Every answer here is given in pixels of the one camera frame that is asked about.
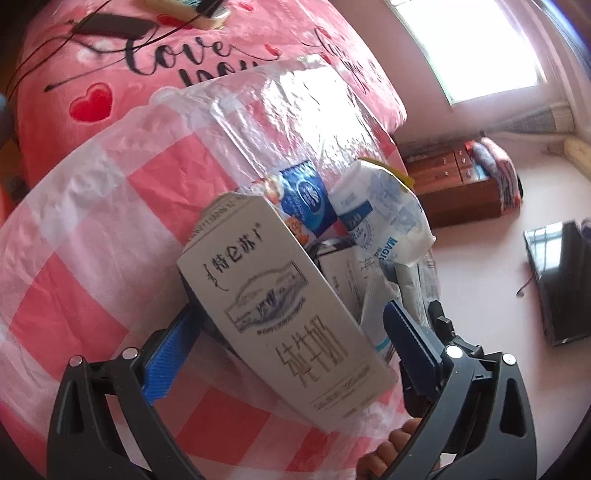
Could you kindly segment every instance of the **red heart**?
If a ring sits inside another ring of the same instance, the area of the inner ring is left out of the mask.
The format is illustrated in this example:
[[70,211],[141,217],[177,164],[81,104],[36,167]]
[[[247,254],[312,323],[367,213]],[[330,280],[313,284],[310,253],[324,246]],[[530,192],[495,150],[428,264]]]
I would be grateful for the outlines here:
[[324,53],[323,51],[320,52],[320,56],[324,59],[324,61],[326,63],[328,63],[329,65],[332,65],[332,62],[330,61],[330,57]]
[[193,26],[191,24],[185,25],[187,22],[183,22],[178,18],[170,17],[168,15],[160,14],[156,17],[156,19],[158,20],[158,23],[160,25],[164,25],[165,27],[180,27],[181,25],[184,25],[184,27],[181,30],[193,29]]
[[111,115],[113,92],[106,83],[93,83],[70,104],[70,116],[80,122],[100,122]]
[[248,12],[252,12],[255,9],[251,4],[247,4],[246,2],[238,2],[238,6]]
[[269,52],[271,55],[274,55],[277,58],[281,56],[281,50],[279,50],[279,48],[269,45],[268,43],[265,43],[265,49],[267,50],[267,52]]
[[326,31],[326,29],[324,27],[321,27],[319,25],[316,25],[316,28],[318,29],[319,32],[321,32],[326,38],[328,38],[329,40],[332,40],[332,37],[330,36],[330,34]]

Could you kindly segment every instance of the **metal screw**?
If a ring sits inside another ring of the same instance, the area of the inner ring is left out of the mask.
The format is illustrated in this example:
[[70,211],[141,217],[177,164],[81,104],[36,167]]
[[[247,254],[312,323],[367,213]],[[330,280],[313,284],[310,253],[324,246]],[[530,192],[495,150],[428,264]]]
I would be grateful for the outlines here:
[[503,355],[503,361],[507,365],[515,365],[517,363],[517,359],[513,355],[511,355],[510,353],[505,353]]
[[79,367],[82,365],[82,357],[80,355],[74,355],[72,358],[70,358],[69,364],[71,367]]
[[450,345],[445,349],[445,353],[452,358],[462,358],[464,352],[456,345]]
[[121,356],[123,358],[125,358],[126,360],[131,360],[131,359],[137,357],[138,355],[139,355],[138,349],[134,348],[132,346],[123,350],[123,353],[121,354]]

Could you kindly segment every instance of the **human hand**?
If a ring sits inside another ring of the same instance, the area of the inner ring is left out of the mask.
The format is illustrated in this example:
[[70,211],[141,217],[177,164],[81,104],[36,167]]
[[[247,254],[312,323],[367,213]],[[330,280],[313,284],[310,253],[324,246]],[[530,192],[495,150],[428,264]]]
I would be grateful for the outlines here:
[[393,461],[410,437],[417,430],[422,419],[411,419],[402,428],[390,433],[387,442],[381,443],[374,452],[363,455],[357,462],[357,480],[369,480],[371,473],[375,476],[382,475]]

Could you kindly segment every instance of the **window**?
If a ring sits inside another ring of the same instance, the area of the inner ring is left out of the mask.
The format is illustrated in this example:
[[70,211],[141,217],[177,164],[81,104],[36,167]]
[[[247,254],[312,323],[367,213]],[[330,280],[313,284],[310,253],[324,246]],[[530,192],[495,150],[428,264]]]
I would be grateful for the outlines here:
[[450,103],[545,82],[530,42],[495,0],[386,0]]

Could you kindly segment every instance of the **blue gripper pad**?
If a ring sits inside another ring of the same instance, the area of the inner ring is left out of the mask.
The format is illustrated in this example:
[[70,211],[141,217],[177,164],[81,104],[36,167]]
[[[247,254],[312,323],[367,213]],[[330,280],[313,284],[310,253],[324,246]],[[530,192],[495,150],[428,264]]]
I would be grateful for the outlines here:
[[415,392],[436,400],[441,389],[443,344],[434,333],[416,323],[397,301],[384,308],[384,329]]
[[168,394],[182,364],[201,331],[199,309],[186,306],[174,319],[164,340],[144,367],[144,397],[153,405],[154,401]]

